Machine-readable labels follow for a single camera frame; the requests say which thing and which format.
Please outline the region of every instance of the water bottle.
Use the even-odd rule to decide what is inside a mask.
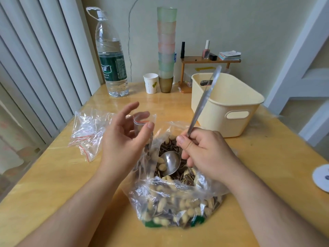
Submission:
[[[89,10],[96,10],[98,18]],[[88,14],[98,20],[96,27],[96,48],[109,95],[122,97],[129,93],[127,71],[119,35],[106,17],[106,12],[97,7],[87,7]]]

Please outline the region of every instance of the left hand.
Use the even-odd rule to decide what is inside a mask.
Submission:
[[[103,139],[103,153],[98,173],[121,182],[131,171],[150,139],[154,123],[146,123],[135,137],[133,117],[126,118],[139,102],[126,105],[107,127]]]

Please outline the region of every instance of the green label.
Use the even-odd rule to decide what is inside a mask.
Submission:
[[[127,78],[123,55],[99,56],[105,81],[122,81]]]

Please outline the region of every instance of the white disc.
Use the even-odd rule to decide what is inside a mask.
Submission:
[[[329,164],[319,166],[313,172],[314,183],[322,190],[329,192]]]

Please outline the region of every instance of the fingernail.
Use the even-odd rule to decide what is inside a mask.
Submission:
[[[147,123],[147,127],[153,130],[154,123],[150,121],[149,123]]]
[[[177,136],[176,141],[179,144],[182,144],[184,142],[185,138],[182,135]]]

